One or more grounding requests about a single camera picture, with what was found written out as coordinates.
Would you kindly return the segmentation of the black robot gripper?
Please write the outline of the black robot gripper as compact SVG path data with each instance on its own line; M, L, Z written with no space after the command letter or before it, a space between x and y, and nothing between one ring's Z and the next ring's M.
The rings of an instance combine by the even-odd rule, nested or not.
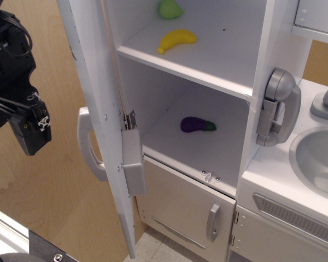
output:
M51 141L49 113L30 83L36 68L32 48L32 38L20 20L0 9L0 127L9 122L27 156Z

